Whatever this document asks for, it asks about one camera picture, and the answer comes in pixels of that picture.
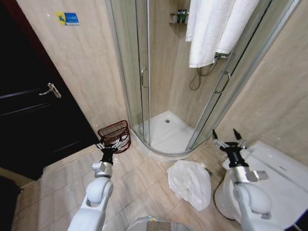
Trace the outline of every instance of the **brown basket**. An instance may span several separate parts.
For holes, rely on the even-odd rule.
[[[122,153],[130,147],[131,139],[129,135],[128,123],[122,120],[97,131],[105,145],[116,144],[122,139],[122,147],[118,148],[115,154]]]

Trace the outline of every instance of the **white towel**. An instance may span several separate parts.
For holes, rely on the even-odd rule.
[[[214,62],[215,53],[234,2],[235,0],[198,1],[189,67],[202,67]]]
[[[191,0],[191,4],[189,6],[189,16],[187,21],[187,30],[186,30],[186,42],[192,41],[192,35],[194,30],[194,23],[196,21],[196,15],[197,15],[197,9],[198,9],[198,3],[200,0]]]
[[[235,0],[217,52],[229,54],[239,40],[259,0]]]

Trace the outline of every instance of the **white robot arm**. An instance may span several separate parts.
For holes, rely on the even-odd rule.
[[[230,159],[233,194],[240,207],[243,231],[283,231],[271,219],[270,197],[261,188],[251,183],[266,180],[268,178],[266,172],[250,171],[249,165],[240,154],[240,151],[246,148],[243,146],[244,140],[236,130],[234,134],[238,142],[222,142],[218,140],[213,130],[214,144],[226,152]]]
[[[87,186],[86,196],[68,227],[69,231],[102,231],[106,207],[114,188],[110,181],[112,157],[118,146],[119,143],[111,147],[100,147],[103,158],[92,165],[96,179]]]

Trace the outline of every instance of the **blue sign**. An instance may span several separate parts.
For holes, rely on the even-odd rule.
[[[58,18],[60,25],[63,26],[79,25],[76,13],[56,12],[55,14]]]
[[[64,13],[66,25],[79,25],[79,21],[76,13]]]

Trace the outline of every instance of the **tiled floor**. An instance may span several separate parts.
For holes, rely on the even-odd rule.
[[[94,179],[93,161],[99,150],[92,151],[64,167],[51,171],[39,181],[25,186],[19,196],[13,223],[14,231],[65,231],[78,210],[85,189]],[[212,191],[223,177],[216,159],[205,148],[189,158],[206,165],[214,174]],[[135,219],[148,215],[189,224],[196,230],[241,230],[235,221],[225,219],[210,206],[197,212],[168,187],[166,170],[170,163],[159,163],[141,153],[136,142],[129,150],[114,157],[114,192],[106,210],[104,231],[123,231]]]

